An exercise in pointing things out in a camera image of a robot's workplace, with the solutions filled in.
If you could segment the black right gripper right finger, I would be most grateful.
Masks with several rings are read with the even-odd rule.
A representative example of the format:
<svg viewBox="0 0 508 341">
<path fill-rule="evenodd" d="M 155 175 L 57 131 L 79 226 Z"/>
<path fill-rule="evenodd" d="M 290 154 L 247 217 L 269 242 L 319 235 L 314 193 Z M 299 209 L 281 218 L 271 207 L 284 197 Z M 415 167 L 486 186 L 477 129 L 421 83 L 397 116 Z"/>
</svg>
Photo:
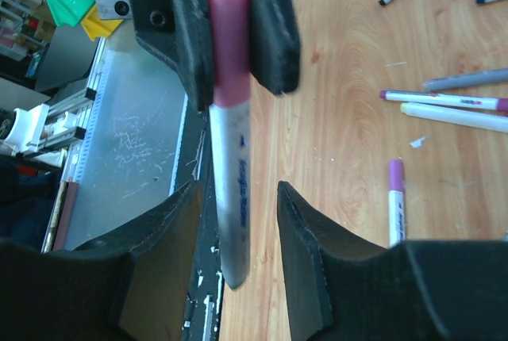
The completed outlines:
<svg viewBox="0 0 508 341">
<path fill-rule="evenodd" d="M 406 240 L 387 249 L 288 182 L 277 201 L 292 339 L 506 339 L 506 242 Z"/>
</svg>

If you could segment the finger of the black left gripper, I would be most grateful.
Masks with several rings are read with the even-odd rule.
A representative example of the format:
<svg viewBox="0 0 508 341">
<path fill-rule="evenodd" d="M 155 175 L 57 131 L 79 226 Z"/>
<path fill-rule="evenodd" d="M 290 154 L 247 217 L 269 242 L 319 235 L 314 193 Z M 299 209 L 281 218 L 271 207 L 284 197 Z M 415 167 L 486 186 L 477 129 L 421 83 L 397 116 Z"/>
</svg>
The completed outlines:
<svg viewBox="0 0 508 341">
<path fill-rule="evenodd" d="M 250 0 L 251 72 L 272 94 L 298 89 L 301 43 L 292 0 Z"/>
<path fill-rule="evenodd" d="M 138 44 L 179 76 L 191 106 L 213 100 L 214 62 L 207 0 L 129 0 Z"/>
</svg>

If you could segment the pink cap marker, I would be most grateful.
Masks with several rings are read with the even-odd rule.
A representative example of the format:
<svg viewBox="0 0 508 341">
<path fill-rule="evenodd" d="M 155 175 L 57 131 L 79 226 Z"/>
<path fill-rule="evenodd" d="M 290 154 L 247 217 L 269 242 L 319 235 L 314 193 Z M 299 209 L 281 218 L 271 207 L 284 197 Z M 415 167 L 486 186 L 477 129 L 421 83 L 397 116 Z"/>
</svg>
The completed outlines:
<svg viewBox="0 0 508 341">
<path fill-rule="evenodd" d="M 401 159 L 388 163 L 388 228 L 390 247 L 406 238 L 405 175 Z"/>
<path fill-rule="evenodd" d="M 221 269 L 231 289 L 250 266 L 249 0 L 208 0 L 214 46 L 209 109 Z"/>
</svg>

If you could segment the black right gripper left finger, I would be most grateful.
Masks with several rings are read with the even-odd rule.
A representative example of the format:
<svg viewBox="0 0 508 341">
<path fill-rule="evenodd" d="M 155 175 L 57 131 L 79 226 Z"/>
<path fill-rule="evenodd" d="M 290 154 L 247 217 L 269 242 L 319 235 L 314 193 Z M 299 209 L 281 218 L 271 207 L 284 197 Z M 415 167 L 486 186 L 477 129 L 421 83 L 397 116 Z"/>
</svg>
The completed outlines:
<svg viewBox="0 0 508 341">
<path fill-rule="evenodd" d="M 72 251 L 2 239 L 2 339 L 181 339 L 200 212 L 190 181 Z"/>
</svg>

